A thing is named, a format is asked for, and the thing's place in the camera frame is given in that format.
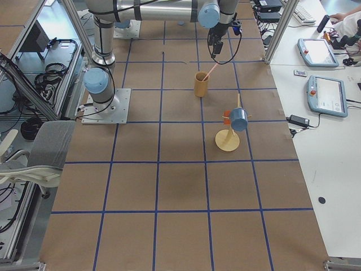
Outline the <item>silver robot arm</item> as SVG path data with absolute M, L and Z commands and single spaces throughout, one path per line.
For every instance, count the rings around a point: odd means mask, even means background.
M 238 1 L 86 1 L 93 14 L 95 44 L 92 60 L 99 66 L 112 65 L 115 23 L 136 21 L 189 21 L 209 29 L 207 44 L 211 59 L 221 53 L 222 37 L 228 28 L 241 37 L 241 22 L 236 18 Z

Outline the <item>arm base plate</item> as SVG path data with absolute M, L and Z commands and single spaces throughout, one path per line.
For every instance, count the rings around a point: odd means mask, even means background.
M 138 39 L 140 35 L 141 22 L 137 20 L 125 20 L 115 23 L 113 38 L 115 39 Z
M 92 103 L 93 105 L 85 107 L 85 117 L 82 118 L 81 123 L 85 125 L 126 124 L 130 97 L 130 88 L 116 89 L 115 97 L 108 106 L 107 104 L 94 103 L 89 94 L 87 103 Z

